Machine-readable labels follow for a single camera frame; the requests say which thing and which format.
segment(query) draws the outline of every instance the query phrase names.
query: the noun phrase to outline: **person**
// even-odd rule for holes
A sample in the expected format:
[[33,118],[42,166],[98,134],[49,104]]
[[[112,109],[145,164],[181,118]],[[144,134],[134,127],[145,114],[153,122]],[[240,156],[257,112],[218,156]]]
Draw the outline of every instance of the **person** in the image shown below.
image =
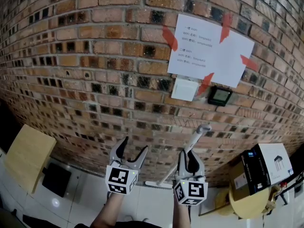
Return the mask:
[[[97,215],[90,228],[158,228],[158,226],[143,221],[117,222],[118,214],[124,200],[124,195],[112,193],[106,204]],[[79,224],[75,228],[87,228]],[[174,194],[173,228],[190,228],[190,218],[186,205],[180,205]]]

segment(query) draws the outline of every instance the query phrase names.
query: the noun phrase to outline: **thermostat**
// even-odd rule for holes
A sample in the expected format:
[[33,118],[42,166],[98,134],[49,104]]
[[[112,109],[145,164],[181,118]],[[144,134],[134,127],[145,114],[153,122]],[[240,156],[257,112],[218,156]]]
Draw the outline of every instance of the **thermostat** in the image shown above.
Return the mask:
[[225,106],[232,95],[232,90],[213,86],[208,97],[208,103],[213,105]]

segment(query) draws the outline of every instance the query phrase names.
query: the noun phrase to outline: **white paper sign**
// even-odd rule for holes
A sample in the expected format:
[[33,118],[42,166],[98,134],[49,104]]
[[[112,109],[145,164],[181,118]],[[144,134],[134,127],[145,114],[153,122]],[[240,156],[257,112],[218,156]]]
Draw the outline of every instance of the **white paper sign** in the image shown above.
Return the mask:
[[175,29],[178,49],[171,50],[168,73],[204,79],[237,87],[245,65],[240,55],[250,58],[254,42],[230,31],[219,43],[222,27],[202,19],[179,14]]

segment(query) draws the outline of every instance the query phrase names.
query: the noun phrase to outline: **white wall switch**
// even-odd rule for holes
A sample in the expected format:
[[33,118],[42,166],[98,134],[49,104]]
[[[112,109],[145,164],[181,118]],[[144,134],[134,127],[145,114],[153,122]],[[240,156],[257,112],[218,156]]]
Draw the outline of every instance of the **white wall switch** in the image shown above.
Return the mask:
[[198,86],[198,82],[176,78],[171,98],[192,101]]

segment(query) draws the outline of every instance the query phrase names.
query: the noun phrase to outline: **black frame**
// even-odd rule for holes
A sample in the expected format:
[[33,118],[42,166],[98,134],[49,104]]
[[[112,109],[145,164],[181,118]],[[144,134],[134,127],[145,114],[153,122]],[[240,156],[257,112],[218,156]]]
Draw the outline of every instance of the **black frame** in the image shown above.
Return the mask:
[[[215,100],[214,99],[214,95],[215,95],[215,93],[218,90],[229,92],[229,95],[228,95],[228,97],[227,97],[227,99],[225,101],[220,101],[220,100]],[[219,87],[219,86],[213,86],[213,87],[211,87],[210,94],[209,94],[209,97],[208,97],[208,104],[225,106],[227,104],[229,98],[231,97],[232,92],[233,91],[231,89],[228,89],[228,88],[223,88],[223,87]]]

